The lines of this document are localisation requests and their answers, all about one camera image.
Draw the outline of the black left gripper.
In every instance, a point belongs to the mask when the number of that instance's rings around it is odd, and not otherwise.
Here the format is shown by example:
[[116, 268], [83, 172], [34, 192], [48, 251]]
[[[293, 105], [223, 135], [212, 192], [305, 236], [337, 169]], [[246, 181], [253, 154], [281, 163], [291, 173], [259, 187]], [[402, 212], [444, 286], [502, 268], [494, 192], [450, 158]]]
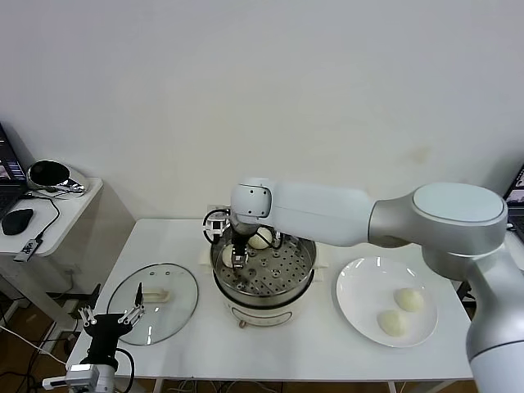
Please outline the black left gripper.
[[116, 347], [120, 337], [126, 334], [126, 326], [132, 327], [145, 314], [143, 304], [142, 282], [138, 284], [133, 307], [124, 314], [93, 313], [100, 294], [98, 283], [89, 295], [87, 303], [78, 309], [79, 316], [86, 327], [84, 331], [91, 337], [91, 343], [84, 358], [84, 364], [117, 365]]

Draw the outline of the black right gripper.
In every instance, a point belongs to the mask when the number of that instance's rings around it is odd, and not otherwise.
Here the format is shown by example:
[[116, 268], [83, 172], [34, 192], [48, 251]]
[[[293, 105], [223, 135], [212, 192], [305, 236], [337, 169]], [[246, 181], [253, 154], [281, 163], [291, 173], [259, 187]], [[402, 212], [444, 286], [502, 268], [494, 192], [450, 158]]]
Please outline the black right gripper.
[[237, 221], [230, 222], [232, 231], [231, 264], [233, 269], [243, 269], [247, 262], [246, 245], [250, 239], [250, 225]]

